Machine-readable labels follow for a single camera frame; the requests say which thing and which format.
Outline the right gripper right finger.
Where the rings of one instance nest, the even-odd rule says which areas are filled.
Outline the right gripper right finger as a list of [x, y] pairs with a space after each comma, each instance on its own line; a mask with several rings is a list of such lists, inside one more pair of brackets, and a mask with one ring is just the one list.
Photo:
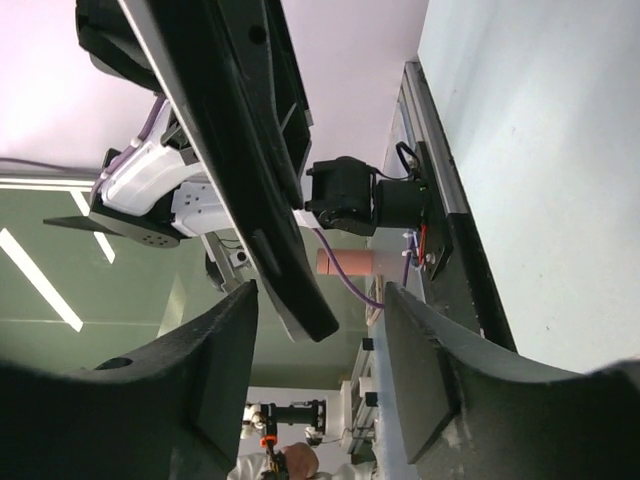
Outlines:
[[635, 479], [639, 364], [586, 374], [505, 349], [385, 289], [404, 451], [423, 479]]

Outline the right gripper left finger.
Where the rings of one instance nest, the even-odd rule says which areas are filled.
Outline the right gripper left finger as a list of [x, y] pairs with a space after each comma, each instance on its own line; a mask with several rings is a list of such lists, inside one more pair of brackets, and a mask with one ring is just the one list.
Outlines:
[[235, 467], [258, 320], [246, 282], [93, 369], [1, 364], [5, 479], [223, 479]]

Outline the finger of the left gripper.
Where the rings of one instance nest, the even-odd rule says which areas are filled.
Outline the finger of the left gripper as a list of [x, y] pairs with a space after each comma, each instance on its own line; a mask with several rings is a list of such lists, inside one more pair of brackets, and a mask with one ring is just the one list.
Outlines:
[[118, 1], [77, 0], [75, 23], [78, 43], [98, 70], [162, 92]]
[[245, 88], [266, 135], [271, 169], [288, 202], [301, 205], [301, 175], [311, 147], [311, 117], [282, 4], [229, 0], [218, 5]]

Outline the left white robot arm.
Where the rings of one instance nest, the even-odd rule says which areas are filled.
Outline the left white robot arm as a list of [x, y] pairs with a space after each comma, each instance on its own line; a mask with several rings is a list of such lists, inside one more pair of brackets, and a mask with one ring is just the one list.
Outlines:
[[84, 217], [59, 227], [156, 248], [235, 228], [300, 242], [295, 213], [370, 236], [415, 228], [430, 202], [421, 172], [393, 178], [352, 157], [309, 164], [311, 118], [277, 1], [158, 1], [145, 51], [117, 1], [75, 7], [80, 47], [101, 71], [154, 93], [139, 135], [109, 150]]

